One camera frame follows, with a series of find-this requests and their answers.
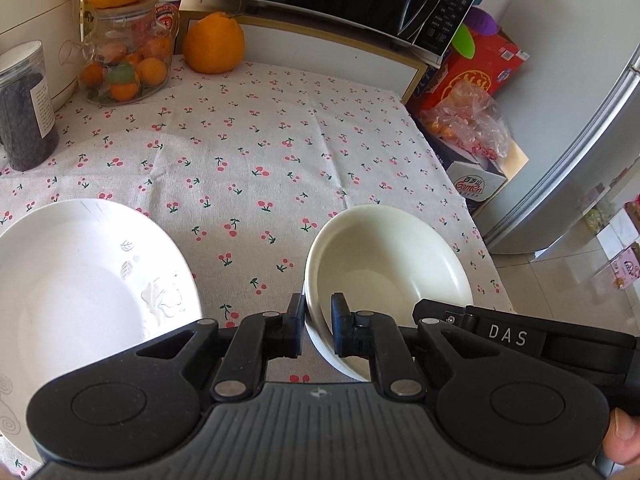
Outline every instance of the table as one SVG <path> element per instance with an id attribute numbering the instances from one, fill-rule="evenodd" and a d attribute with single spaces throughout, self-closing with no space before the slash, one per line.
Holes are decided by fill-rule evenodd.
<path id="1" fill-rule="evenodd" d="M 20 173 L 0 158 L 0 234 L 58 200 L 126 204 L 175 241 L 206 316 L 222 326 L 285 310 L 320 228 L 373 203 L 435 228 L 475 304 L 513 311 L 464 199 L 392 92 L 250 62 L 205 76 L 176 56 L 155 95 L 109 108 L 75 94 L 56 124 L 60 145 L 40 167 Z M 347 380 L 308 338 L 303 348 L 297 360 L 273 362 L 268 378 Z M 4 438 L 0 462 L 25 477 L 37 467 Z"/>

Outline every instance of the bowl rim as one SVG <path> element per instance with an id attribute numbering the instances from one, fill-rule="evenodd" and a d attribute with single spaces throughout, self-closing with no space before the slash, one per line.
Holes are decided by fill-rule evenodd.
<path id="1" fill-rule="evenodd" d="M 363 204 L 357 205 L 354 207 L 350 207 L 341 211 L 336 216 L 332 217 L 321 229 L 316 239 L 311 244 L 311 248 L 309 249 L 306 265 L 305 265 L 305 281 L 303 286 L 303 292 L 306 299 L 307 305 L 307 315 L 305 316 L 305 326 L 306 330 L 309 333 L 309 337 L 318 350 L 318 352 L 322 355 L 322 357 L 329 362 L 334 368 L 338 371 L 342 372 L 349 377 L 359 380 L 359 381 L 369 381 L 370 377 L 367 374 L 366 376 L 357 371 L 353 366 L 349 364 L 349 359 L 354 358 L 341 358 L 338 357 L 334 353 L 334 343 L 333 343 L 333 335 L 327 320 L 324 318 L 324 314 L 322 313 L 322 309 L 320 307 L 319 302 L 319 293 L 318 293 L 318 270 L 321 260 L 322 252 L 329 245 L 331 240 L 335 237 L 340 229 L 338 226 L 344 223 L 345 220 L 350 219 L 353 216 L 360 216 L 363 213 L 369 211 L 386 211 L 388 213 L 393 213 L 403 217 L 411 217 L 412 221 L 418 221 L 427 227 L 433 234 L 437 237 L 441 238 L 444 241 L 446 247 L 449 249 L 450 256 L 453 256 L 452 262 L 456 262 L 457 265 L 454 264 L 455 267 L 458 268 L 459 275 L 456 274 L 457 279 L 463 283 L 466 283 L 466 287 L 463 287 L 465 290 L 463 293 L 466 293 L 467 300 L 463 301 L 465 304 L 473 303 L 473 293 L 471 290 L 471 285 L 469 283 L 468 277 L 466 276 L 466 272 L 462 263 L 456 256 L 456 253 L 453 252 L 449 244 L 446 240 L 427 222 L 418 218 L 417 216 L 412 215 L 411 213 L 399 209 L 397 207 L 382 205 L 382 204 Z"/>

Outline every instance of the plate rim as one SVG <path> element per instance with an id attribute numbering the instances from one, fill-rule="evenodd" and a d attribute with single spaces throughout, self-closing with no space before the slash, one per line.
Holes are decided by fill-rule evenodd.
<path id="1" fill-rule="evenodd" d="M 200 293 L 198 291 L 198 286 L 196 285 L 196 282 L 193 278 L 193 273 L 191 272 L 191 267 L 189 266 L 189 264 L 187 263 L 187 260 L 185 259 L 184 255 L 182 254 L 182 251 L 180 250 L 180 248 L 178 247 L 178 245 L 174 242 L 174 240 L 168 235 L 168 233 L 162 229 L 153 219 L 149 218 L 146 215 L 143 215 L 142 213 L 140 213 L 139 211 L 136 211 L 135 209 L 133 209 L 132 207 L 123 204 L 121 202 L 118 201 L 111 201 L 111 200 L 105 200 L 105 199 L 101 199 L 101 198 L 70 198 L 68 200 L 59 200 L 58 202 L 52 202 L 49 204 L 46 204 L 42 207 L 36 208 L 32 211 L 30 211 L 29 213 L 27 213 L 25 216 L 23 216 L 22 218 L 20 218 L 19 220 L 17 220 L 16 222 L 14 222 L 12 225 L 10 225 L 4 232 L 2 232 L 2 234 L 0 234 L 0 251 L 2 250 L 2 243 L 4 240 L 6 240 L 6 235 L 7 233 L 11 232 L 12 230 L 14 230 L 15 232 L 15 227 L 20 225 L 20 222 L 23 221 L 24 219 L 31 217 L 34 214 L 40 215 L 42 214 L 42 211 L 49 211 L 50 208 L 56 208 L 56 207 L 60 207 L 63 205 L 68 205 L 70 203 L 82 203 L 82 202 L 91 202 L 93 204 L 108 204 L 107 207 L 113 207 L 117 210 L 120 211 L 127 211 L 127 214 L 129 213 L 136 213 L 136 214 L 140 214 L 142 216 L 142 218 L 140 220 L 142 220 L 143 224 L 147 224 L 149 225 L 149 227 L 151 227 L 153 229 L 154 232 L 152 232 L 152 236 L 156 237 L 156 236 L 160 236 L 163 237 L 164 240 L 166 242 L 169 243 L 169 245 L 171 247 L 173 247 L 175 249 L 175 251 L 177 252 L 177 254 L 180 256 L 180 260 L 178 261 L 179 263 L 184 264 L 184 267 L 189 271 L 188 272 L 188 279 L 189 279 L 189 283 L 193 286 L 193 290 L 195 291 L 195 305 L 194 308 L 196 308 L 196 312 L 197 314 L 199 314 L 200 318 L 203 317 L 203 311 L 202 311 L 202 302 L 200 301 Z M 8 406 L 8 404 L 6 404 L 7 407 L 12 410 L 12 412 L 14 411 L 11 407 Z M 20 422 L 24 421 L 24 429 L 20 431 L 20 433 L 18 433 L 18 435 L 22 435 L 22 434 L 27 434 L 27 436 L 31 439 L 31 441 L 33 441 L 32 437 L 31 437 L 31 432 L 29 431 L 29 428 L 26 424 L 26 414 L 22 414 L 22 416 L 20 416 L 19 414 L 16 415 L 16 413 L 14 412 L 14 416 L 16 416 L 16 418 L 18 418 L 20 416 L 20 418 L 22 419 Z M 26 452 L 24 450 L 22 450 L 20 447 L 18 447 L 18 445 L 13 442 L 12 438 L 14 436 L 17 435 L 10 435 L 7 434 L 6 432 L 2 432 L 2 436 L 7 440 L 7 442 L 18 452 L 20 452 L 21 454 L 27 456 L 28 458 L 30 458 L 31 460 L 33 460 L 34 462 L 38 462 L 38 463 L 43 463 L 42 458 L 40 457 L 39 453 L 36 457 L 31 455 L 31 452 Z"/>

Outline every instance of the glass jar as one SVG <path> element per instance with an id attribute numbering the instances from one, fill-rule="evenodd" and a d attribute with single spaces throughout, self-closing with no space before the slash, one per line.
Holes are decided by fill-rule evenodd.
<path id="1" fill-rule="evenodd" d="M 35 168 L 51 156 L 58 139 L 42 42 L 29 41 L 0 54 L 0 144 L 9 166 Z"/>
<path id="2" fill-rule="evenodd" d="M 84 41 L 62 46 L 60 61 L 76 64 L 78 83 L 88 101 L 130 103 L 164 86 L 180 21 L 177 7 L 168 9 L 170 19 L 166 7 L 158 0 L 140 0 L 130 6 L 95 9 L 94 28 Z"/>

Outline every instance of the plastic bag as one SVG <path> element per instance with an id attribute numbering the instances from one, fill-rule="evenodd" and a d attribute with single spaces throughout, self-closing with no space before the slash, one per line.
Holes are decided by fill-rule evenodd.
<path id="1" fill-rule="evenodd" d="M 509 154 L 511 132 L 497 103 L 465 79 L 435 107 L 422 111 L 420 120 L 434 136 L 473 155 L 499 160 Z"/>

